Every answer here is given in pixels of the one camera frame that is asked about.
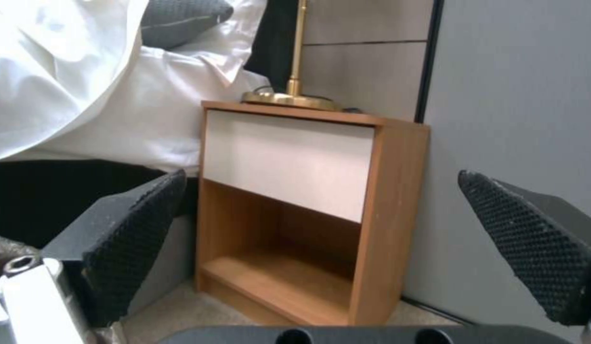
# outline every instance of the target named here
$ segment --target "white bed sheet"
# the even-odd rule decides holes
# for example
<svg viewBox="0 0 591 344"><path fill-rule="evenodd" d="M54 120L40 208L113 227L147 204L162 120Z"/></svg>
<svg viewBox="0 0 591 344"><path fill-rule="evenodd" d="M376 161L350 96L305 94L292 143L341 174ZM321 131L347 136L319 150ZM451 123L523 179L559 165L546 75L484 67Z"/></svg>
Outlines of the white bed sheet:
<svg viewBox="0 0 591 344"><path fill-rule="evenodd" d="M173 52L134 47L96 116L7 160L104 159L197 174L202 100L236 102L269 85L243 70L266 0L228 0L234 15Z"/></svg>

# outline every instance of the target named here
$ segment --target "black trim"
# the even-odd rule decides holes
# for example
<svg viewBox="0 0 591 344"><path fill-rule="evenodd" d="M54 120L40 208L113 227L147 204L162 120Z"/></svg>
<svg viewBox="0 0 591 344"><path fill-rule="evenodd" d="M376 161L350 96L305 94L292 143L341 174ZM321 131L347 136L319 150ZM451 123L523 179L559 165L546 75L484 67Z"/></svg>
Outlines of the black trim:
<svg viewBox="0 0 591 344"><path fill-rule="evenodd" d="M470 325L470 326L472 326L472 325L479 325L477 322L472 322L472 320L461 318L460 316L457 316L457 315L454 315L454 314L451 314L451 313L442 311L440 309L437 309L435 307L432 307L430 305L427 305L426 303L417 301L415 299L411 299L411 298L409 298L407 296L402 296L402 301L404 301L405 303L409 303L409 304L411 304L411 305L413 305L415 307L418 307L420 309L424 309L425 311L431 312L431 313L433 313L435 315L439 315L442 318L446 318L446 319L451 320L451 321L453 321L455 323L459 323L459 324L462 324L462 325Z"/></svg>
<svg viewBox="0 0 591 344"><path fill-rule="evenodd" d="M418 102L414 117L416 123L425 122L425 110L427 109L427 98L429 96L429 86L431 85L431 74L433 73L433 60L435 59L435 47L438 43L443 8L444 0L435 0L433 2L433 11L431 11L431 21L429 23L429 36L427 37L427 49L425 50L425 62L422 66Z"/></svg>

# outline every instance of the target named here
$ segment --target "nightstand top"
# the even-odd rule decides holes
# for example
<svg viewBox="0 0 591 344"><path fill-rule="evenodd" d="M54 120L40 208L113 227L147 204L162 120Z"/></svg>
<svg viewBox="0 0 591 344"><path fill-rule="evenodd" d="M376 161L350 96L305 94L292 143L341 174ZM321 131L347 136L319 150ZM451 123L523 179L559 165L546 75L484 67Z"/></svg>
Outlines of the nightstand top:
<svg viewBox="0 0 591 344"><path fill-rule="evenodd" d="M205 109L216 109L223 111L233 111L240 113L251 113L278 117L291 117L312 120L323 120L327 122L337 122L345 124L358 124L368 127L402 127L411 126L422 130L429 130L424 124L407 122L400 119L391 119L380 116L364 115L361 113L345 113L333 111L319 111L313 109L303 109L297 107L278 107L271 105L253 105L241 103L209 102L202 101Z"/></svg>

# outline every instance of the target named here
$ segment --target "lamp base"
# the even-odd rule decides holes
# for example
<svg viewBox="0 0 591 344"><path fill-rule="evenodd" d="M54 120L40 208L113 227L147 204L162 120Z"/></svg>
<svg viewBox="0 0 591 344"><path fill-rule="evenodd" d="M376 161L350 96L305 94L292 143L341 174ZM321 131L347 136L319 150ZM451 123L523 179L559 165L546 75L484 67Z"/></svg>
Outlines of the lamp base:
<svg viewBox="0 0 591 344"><path fill-rule="evenodd" d="M246 92L242 95L243 103L278 105L282 107L317 109L323 111L341 111L334 101L310 96L291 96L284 93Z"/></svg>

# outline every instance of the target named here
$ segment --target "black textured gripper pad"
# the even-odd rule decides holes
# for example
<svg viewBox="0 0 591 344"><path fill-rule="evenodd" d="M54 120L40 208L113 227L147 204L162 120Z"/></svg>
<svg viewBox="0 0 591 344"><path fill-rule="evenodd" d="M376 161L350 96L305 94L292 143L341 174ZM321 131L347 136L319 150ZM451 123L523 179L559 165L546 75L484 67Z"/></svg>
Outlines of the black textured gripper pad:
<svg viewBox="0 0 591 344"><path fill-rule="evenodd" d="M461 171L459 187L514 274L554 322L591 317L591 218L566 201Z"/></svg>
<svg viewBox="0 0 591 344"><path fill-rule="evenodd" d="M100 198L42 250L64 263L92 326L127 313L159 253L186 186L174 172Z"/></svg>

